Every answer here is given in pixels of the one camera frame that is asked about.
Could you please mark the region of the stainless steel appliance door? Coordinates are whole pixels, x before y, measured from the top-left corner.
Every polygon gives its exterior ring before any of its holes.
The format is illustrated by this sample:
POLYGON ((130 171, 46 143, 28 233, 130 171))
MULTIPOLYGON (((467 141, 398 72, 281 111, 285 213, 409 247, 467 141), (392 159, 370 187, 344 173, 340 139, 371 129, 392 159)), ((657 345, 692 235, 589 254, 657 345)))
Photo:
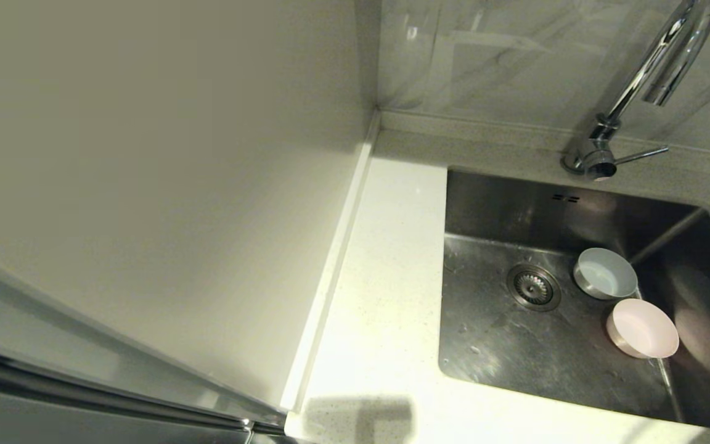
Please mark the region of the stainless steel appliance door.
POLYGON ((0 444, 288 444, 286 418, 0 270, 0 444))

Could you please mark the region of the white trim strip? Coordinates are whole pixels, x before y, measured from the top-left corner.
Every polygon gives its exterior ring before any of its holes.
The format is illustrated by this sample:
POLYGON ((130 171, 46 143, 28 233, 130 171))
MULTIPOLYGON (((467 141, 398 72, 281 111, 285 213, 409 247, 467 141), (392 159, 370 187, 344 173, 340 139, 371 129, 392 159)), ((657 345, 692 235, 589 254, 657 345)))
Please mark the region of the white trim strip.
POLYGON ((326 322, 335 295, 341 267, 346 258, 346 250, 352 233, 353 224, 357 218, 359 202, 361 200, 364 183, 369 171, 372 152, 377 144, 378 135, 382 126, 382 112, 375 109, 367 129, 367 135, 361 148, 357 150, 357 163, 353 171, 343 210, 332 243, 328 250, 312 306, 308 312, 304 331, 301 336, 298 350, 293 360, 292 368, 285 383, 284 393, 280 400, 280 408, 284 411, 298 411, 303 405, 308 382, 312 371, 319 344, 326 329, 326 322))

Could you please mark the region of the blue-grey bowl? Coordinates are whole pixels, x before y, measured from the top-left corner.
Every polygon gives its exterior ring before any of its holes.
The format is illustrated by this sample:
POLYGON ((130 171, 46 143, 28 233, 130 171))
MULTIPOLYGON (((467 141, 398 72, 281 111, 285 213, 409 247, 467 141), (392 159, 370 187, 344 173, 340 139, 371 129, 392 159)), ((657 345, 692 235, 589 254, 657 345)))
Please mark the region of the blue-grey bowl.
POLYGON ((639 289, 634 267, 618 253, 603 248, 583 250, 572 270, 575 284, 597 300, 633 297, 639 289))

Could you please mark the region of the chrome gooseneck faucet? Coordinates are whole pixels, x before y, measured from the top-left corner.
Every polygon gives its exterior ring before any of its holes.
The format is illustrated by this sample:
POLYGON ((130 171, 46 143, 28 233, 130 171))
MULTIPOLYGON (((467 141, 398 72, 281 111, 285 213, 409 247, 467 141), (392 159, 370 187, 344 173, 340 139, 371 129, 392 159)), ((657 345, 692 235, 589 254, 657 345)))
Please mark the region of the chrome gooseneck faucet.
POLYGON ((669 147, 663 144, 617 158, 610 144, 622 126, 623 113, 642 88, 647 88, 642 96, 645 103, 663 107, 669 102, 698 59, 709 36, 710 0, 681 0, 611 107, 595 116, 588 138, 567 149, 561 156, 561 168, 569 174, 598 182, 614 177, 622 164, 668 152, 669 147))

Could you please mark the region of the white cabinet side panel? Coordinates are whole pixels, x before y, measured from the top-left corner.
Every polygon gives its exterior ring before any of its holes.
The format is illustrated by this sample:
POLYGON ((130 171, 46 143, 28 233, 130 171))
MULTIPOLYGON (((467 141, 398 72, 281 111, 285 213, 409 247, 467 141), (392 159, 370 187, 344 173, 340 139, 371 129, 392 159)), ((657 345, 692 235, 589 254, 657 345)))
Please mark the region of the white cabinet side panel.
POLYGON ((280 408, 382 0, 0 0, 0 270, 280 408))

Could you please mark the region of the stainless steel sink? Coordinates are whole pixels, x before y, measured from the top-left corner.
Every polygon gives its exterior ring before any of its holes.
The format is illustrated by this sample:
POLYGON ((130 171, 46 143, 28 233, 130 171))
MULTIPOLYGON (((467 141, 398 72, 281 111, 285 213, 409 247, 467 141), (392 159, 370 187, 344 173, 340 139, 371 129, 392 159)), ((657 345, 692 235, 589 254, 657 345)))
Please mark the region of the stainless steel sink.
POLYGON ((710 428, 710 213, 705 208, 450 169, 446 177, 439 367, 454 379, 710 428), (637 298, 680 335, 667 359, 634 359, 608 337, 614 302, 572 270, 603 247, 639 275, 637 298), (515 265, 555 276, 558 308, 527 310, 515 265))

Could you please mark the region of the round metal drain strainer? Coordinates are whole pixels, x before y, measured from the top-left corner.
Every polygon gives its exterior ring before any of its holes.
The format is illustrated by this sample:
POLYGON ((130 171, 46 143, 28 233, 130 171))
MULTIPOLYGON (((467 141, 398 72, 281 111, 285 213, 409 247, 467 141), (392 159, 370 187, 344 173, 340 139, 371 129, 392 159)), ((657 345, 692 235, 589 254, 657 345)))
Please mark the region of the round metal drain strainer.
POLYGON ((521 263, 507 273, 509 295, 527 310, 546 312, 560 306, 563 291, 555 276, 537 265, 521 263))

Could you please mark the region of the pink bowl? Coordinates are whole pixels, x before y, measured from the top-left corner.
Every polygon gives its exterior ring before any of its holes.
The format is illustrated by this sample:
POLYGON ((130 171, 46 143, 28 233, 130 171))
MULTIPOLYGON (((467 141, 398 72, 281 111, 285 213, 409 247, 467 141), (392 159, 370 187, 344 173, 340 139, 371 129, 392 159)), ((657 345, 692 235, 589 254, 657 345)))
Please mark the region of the pink bowl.
POLYGON ((652 303, 626 298, 605 321, 611 342, 634 359, 667 359, 679 350, 680 337, 668 315, 652 303))

